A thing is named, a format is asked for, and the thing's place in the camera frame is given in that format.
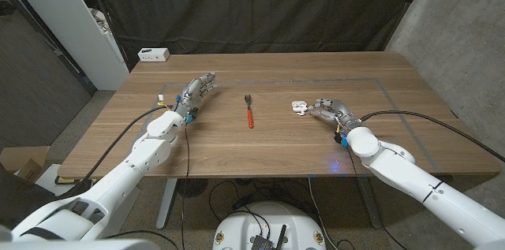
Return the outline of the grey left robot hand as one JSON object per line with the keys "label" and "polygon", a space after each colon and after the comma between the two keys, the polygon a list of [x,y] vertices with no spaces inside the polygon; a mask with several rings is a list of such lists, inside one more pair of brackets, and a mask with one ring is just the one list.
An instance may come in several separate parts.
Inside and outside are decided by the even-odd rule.
{"label": "grey left robot hand", "polygon": [[191,80],[182,90],[174,111],[180,114],[186,123],[190,123],[198,114],[201,100],[215,87],[215,72]]}

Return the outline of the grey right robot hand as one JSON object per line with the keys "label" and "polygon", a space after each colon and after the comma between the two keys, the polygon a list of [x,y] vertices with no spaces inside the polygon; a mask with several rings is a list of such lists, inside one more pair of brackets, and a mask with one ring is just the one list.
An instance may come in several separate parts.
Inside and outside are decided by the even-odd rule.
{"label": "grey right robot hand", "polygon": [[315,104],[308,106],[308,112],[325,121],[333,121],[344,129],[352,130],[362,126],[349,108],[337,99],[317,99]]}

